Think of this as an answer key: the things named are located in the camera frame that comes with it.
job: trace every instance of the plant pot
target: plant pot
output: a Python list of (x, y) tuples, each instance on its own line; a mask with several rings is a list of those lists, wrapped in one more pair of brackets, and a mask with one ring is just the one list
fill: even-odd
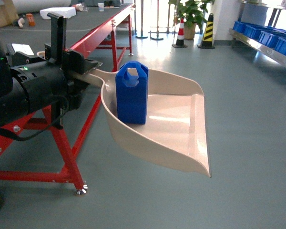
[(192, 40), (195, 37), (196, 23), (191, 26), (184, 25), (184, 39)]

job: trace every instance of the red metal frame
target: red metal frame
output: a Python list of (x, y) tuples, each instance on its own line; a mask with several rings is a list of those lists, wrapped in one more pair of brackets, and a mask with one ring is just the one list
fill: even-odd
[[(100, 44), (109, 45), (109, 47), (101, 47), (103, 49), (112, 49), (113, 58), (113, 70), (117, 71), (118, 66), (122, 60), (125, 50), (132, 52), (132, 38), (131, 38), (131, 16), (130, 12), (132, 6), (126, 7), (121, 12), (110, 18), (108, 21), (90, 31), (78, 42), (76, 42), (70, 49), (81, 52), (84, 57), (95, 49)], [(129, 47), (116, 47), (115, 40), (115, 24), (127, 23), (129, 25)], [(111, 34), (110, 41), (103, 42), (103, 40)], [(117, 58), (116, 50), (122, 49), (122, 53)], [(0, 180), (15, 180), (15, 181), (40, 181), (40, 182), (58, 182), (58, 183), (73, 183), (76, 189), (83, 189), (84, 181), (81, 173), (76, 164), (76, 157), (80, 152), (83, 142), (87, 136), (87, 133), (94, 121), (97, 111), (101, 105), (101, 97), (98, 96), (92, 110), (90, 111), (88, 118), (83, 125), (74, 146), (71, 148), (68, 138), (64, 129), (58, 129), (56, 127), (50, 127), (56, 145), (64, 160), (64, 166), (60, 173), (42, 173), (42, 172), (17, 172), (17, 171), (0, 171)], [(40, 130), (44, 129), (49, 123), (51, 123), (51, 106), (42, 109), (45, 118), (33, 118), (34, 114), (27, 115), (15, 122), (5, 125), (3, 128), (14, 131), (14, 127), (20, 127), (20, 131), (16, 134), (20, 134), (24, 129)], [(0, 155), (9, 147), (13, 140), (0, 136)]]

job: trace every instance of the blue plastic jug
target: blue plastic jug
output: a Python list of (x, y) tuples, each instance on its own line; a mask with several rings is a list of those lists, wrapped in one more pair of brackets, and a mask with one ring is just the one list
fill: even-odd
[[(135, 68), (138, 75), (131, 75)], [(147, 115), (148, 68), (137, 61), (124, 64), (115, 77), (118, 119), (124, 123), (145, 124)]]

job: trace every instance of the potted plant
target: potted plant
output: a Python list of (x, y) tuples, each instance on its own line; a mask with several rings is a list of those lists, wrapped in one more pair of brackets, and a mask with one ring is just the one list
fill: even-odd
[(196, 25), (201, 29), (203, 23), (207, 22), (204, 12), (208, 13), (207, 4), (215, 0), (187, 0), (185, 3), (177, 0), (169, 0), (169, 4), (176, 7), (174, 23), (179, 23), (184, 18), (184, 38), (192, 40), (195, 36)]

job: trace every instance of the white box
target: white box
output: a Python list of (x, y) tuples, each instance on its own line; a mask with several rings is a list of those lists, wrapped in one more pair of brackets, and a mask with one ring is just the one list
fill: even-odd
[(40, 11), (40, 15), (43, 19), (50, 19), (50, 17), (47, 16), (48, 13), (54, 12), (57, 14), (60, 14), (61, 16), (64, 16), (65, 18), (70, 18), (76, 15), (76, 9), (74, 7), (52, 7), (47, 8)]

